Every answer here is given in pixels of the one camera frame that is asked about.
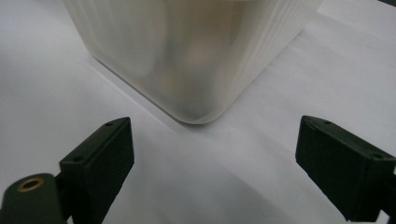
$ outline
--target white table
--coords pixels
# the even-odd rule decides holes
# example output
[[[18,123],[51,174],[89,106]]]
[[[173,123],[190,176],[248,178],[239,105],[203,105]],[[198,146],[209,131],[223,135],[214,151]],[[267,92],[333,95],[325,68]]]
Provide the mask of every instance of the white table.
[[[61,0],[0,1],[0,192],[58,174],[100,125],[128,116],[135,165],[105,223],[346,223],[295,162],[300,118],[396,155],[395,36],[396,7],[327,0],[224,115],[186,126],[89,54]]]

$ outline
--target white tablecloth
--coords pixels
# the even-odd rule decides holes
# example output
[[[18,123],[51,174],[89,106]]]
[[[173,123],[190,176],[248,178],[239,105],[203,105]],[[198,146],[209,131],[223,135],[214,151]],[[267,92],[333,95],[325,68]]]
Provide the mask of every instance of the white tablecloth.
[[[225,114],[186,126],[89,54],[61,0],[0,1],[0,192],[58,174],[100,125],[128,116],[135,165],[105,223],[346,223],[295,162],[300,118],[396,155],[395,37],[395,7],[327,0]]]

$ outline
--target plastic container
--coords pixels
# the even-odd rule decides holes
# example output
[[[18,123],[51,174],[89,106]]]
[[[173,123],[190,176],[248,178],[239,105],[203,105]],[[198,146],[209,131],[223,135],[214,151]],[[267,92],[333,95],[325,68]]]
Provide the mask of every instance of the plastic container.
[[[169,115],[217,118],[322,0],[64,0],[89,52]]]

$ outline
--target container wall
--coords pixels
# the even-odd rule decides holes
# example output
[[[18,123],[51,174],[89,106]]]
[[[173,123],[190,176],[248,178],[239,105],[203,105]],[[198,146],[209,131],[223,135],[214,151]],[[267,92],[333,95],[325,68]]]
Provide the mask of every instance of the container wall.
[[[289,44],[322,0],[64,2],[96,59],[174,118],[205,123]]]

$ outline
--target storage box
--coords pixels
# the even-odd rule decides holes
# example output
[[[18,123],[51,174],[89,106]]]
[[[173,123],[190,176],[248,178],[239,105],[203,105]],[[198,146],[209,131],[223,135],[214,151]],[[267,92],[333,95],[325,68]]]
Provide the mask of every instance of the storage box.
[[[217,118],[322,0],[64,0],[89,52],[175,119]]]

